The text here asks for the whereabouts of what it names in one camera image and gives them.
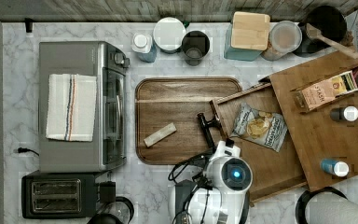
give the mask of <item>striped towel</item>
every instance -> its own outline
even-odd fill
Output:
[[[96,97],[97,77],[50,75],[46,138],[91,142]]]

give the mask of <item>white canister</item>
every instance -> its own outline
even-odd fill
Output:
[[[132,50],[139,59],[147,63],[153,63],[157,57],[157,49],[153,44],[151,35],[135,34],[132,39]]]
[[[163,52],[176,53],[180,50],[185,34],[186,28],[179,20],[167,17],[157,22],[153,38]]]
[[[278,60],[283,55],[297,49],[301,40],[301,30],[294,22],[280,21],[269,32],[268,46],[261,56],[269,61]]]

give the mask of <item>gray appliance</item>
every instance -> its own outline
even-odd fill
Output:
[[[130,59],[103,42],[45,42],[39,45],[39,149],[41,173],[101,172],[126,161],[125,72]],[[50,74],[97,77],[92,142],[46,138]]]

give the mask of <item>toaster oven door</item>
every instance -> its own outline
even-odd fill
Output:
[[[124,162],[125,76],[103,70],[103,165],[117,167]]]

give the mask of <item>white countertop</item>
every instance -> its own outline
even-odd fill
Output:
[[[38,169],[33,154],[18,155],[13,150],[28,147],[38,151],[37,100],[39,42],[103,40],[122,49],[131,59],[127,77],[127,157],[128,162],[116,169],[113,181],[117,194],[135,204],[131,223],[170,223],[168,219],[168,181],[171,166],[147,165],[135,152],[134,90],[150,77],[234,77],[243,89],[257,80],[285,68],[324,55],[331,49],[300,58],[293,54],[269,62],[259,57],[254,62],[226,60],[223,57],[228,23],[191,23],[186,29],[201,30],[211,39],[211,49],[197,67],[185,63],[181,54],[158,53],[154,63],[141,62],[131,50],[135,33],[152,34],[154,23],[35,23],[34,37],[26,37],[23,23],[4,23],[4,155],[5,155],[5,222],[6,223],[87,223],[87,218],[71,220],[30,220],[21,216],[21,178]],[[358,176],[335,185],[358,203]],[[303,189],[294,189],[266,199],[251,208],[247,223],[295,224],[296,201]]]

